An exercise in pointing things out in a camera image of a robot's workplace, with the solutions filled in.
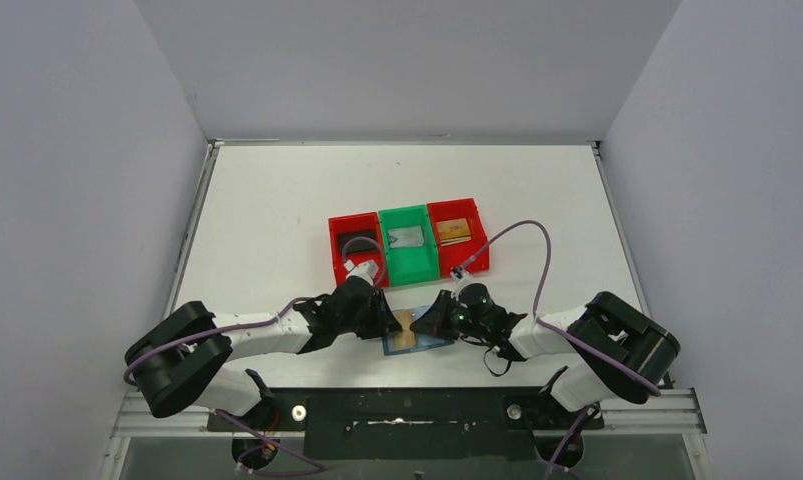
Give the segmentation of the gold credit card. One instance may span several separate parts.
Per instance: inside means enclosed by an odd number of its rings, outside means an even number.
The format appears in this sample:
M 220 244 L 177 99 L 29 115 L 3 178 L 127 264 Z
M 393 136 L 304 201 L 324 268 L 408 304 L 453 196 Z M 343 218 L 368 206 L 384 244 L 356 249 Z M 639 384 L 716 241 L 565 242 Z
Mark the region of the gold credit card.
M 390 351 L 409 351 L 420 347 L 418 336 L 411 329 L 416 320 L 416 314 L 412 310 L 397 310 L 393 314 L 401 326 L 401 330 L 391 335 L 389 339 Z
M 472 230 L 466 218 L 438 221 L 436 233 L 441 246 L 464 243 L 472 239 Z

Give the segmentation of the teal card holder wallet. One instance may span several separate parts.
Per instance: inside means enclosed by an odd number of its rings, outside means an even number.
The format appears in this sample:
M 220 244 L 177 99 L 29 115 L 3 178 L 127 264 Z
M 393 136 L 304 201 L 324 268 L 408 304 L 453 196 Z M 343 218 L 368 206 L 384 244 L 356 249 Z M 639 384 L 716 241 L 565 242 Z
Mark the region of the teal card holder wallet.
M 426 311 L 428 309 L 429 309 L 428 306 L 420 306 L 420 307 L 415 307 L 415 308 L 411 308 L 411 309 L 399 309 L 399 310 L 412 310 L 416 314 L 416 320 L 415 321 L 417 321 L 421 316 L 423 316 L 426 313 Z M 413 354 L 413 353 L 418 353 L 418 352 L 422 352 L 422 351 L 442 348 L 442 347 L 450 346 L 450 345 L 453 344 L 452 340 L 445 340 L 445 339 L 440 339 L 440 338 L 432 337 L 432 336 L 425 335 L 425 334 L 416 333 L 417 336 L 418 336 L 419 342 L 420 342 L 420 347 L 418 347 L 416 349 L 413 349 L 413 350 L 409 350 L 409 351 L 391 352 L 390 351 L 390 347 L 389 347 L 389 339 L 390 339 L 392 334 L 393 333 L 387 334 L 382 339 L 383 353 L 384 353 L 385 356 Z

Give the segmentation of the red plastic bin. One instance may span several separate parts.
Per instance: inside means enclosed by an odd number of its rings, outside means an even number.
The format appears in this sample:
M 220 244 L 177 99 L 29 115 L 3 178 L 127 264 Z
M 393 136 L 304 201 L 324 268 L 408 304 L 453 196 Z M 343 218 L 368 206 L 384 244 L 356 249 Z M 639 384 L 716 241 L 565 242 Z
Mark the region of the red plastic bin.
M 379 287 L 388 287 L 388 270 L 384 259 L 384 241 L 376 212 L 366 212 L 328 219 L 332 268 L 337 284 L 341 284 L 349 267 L 374 261 L 378 266 Z
M 426 207 L 435 234 L 440 277 L 448 278 L 453 267 L 460 266 L 486 244 L 488 236 L 473 198 L 432 202 L 428 203 Z M 455 218 L 466 218 L 468 220 L 472 230 L 472 239 L 464 243 L 441 246 L 436 233 L 436 223 Z

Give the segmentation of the green plastic bin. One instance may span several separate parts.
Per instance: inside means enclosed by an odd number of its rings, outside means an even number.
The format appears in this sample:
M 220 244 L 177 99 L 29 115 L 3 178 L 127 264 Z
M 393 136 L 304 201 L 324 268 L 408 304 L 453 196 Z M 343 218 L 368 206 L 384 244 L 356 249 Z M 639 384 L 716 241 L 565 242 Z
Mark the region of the green plastic bin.
M 437 280 L 440 277 L 435 235 L 425 205 L 378 211 L 381 233 L 385 242 L 389 284 L 404 286 Z M 417 248 L 391 248 L 387 231 L 393 228 L 419 225 L 425 244 Z

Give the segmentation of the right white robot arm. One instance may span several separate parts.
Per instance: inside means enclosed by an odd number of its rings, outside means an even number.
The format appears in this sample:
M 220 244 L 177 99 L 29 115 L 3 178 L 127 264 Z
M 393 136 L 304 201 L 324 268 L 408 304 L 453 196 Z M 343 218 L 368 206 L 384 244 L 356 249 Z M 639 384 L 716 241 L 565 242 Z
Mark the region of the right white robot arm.
M 510 364 L 579 355 L 580 363 L 553 375 L 544 388 L 569 412 L 611 398 L 646 403 L 658 395 L 681 351 L 671 332 L 608 291 L 583 306 L 534 317 L 508 311 L 485 285 L 471 283 L 458 292 L 441 291 L 411 329 L 440 339 L 470 339 Z

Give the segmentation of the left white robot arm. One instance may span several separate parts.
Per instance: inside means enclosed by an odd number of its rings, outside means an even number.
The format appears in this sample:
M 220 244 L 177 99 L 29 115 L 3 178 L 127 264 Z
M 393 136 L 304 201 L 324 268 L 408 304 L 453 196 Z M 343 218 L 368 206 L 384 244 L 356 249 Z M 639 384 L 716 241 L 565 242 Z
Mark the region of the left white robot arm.
M 255 370 L 238 369 L 233 361 L 303 355 L 341 335 L 371 340 L 401 329 L 383 290 L 358 276 L 329 294 L 296 297 L 275 313 L 215 313 L 190 301 L 126 351 L 123 379 L 142 393 L 156 418 L 190 406 L 245 417 L 267 406 L 271 392 Z

